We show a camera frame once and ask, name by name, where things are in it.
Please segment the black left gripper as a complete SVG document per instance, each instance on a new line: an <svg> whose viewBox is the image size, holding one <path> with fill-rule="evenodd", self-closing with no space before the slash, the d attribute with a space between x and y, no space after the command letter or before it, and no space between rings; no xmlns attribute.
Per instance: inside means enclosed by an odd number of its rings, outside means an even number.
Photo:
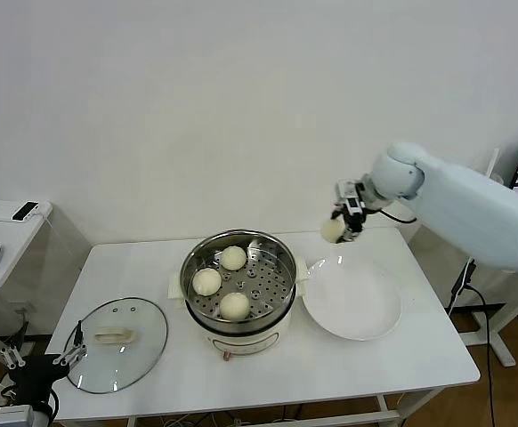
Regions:
<svg viewBox="0 0 518 427"><path fill-rule="evenodd" d="M82 321L78 320L62 354L28 356L24 359L15 346L0 350L10 379L16 403L47 403L52 386L63 378L63 366L75 366L86 355Z"/></svg>

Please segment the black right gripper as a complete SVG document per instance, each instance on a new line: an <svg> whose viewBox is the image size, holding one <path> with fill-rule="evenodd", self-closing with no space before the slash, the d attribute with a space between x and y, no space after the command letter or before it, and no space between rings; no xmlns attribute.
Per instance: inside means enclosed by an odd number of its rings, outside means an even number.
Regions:
<svg viewBox="0 0 518 427"><path fill-rule="evenodd" d="M342 207L342 214L332 213L329 220L329 225L333 230L342 230L345 224L346 231L336 240L337 244L354 241L363 231L365 221L366 213L358 202L353 205L350 202L345 202Z"/></svg>

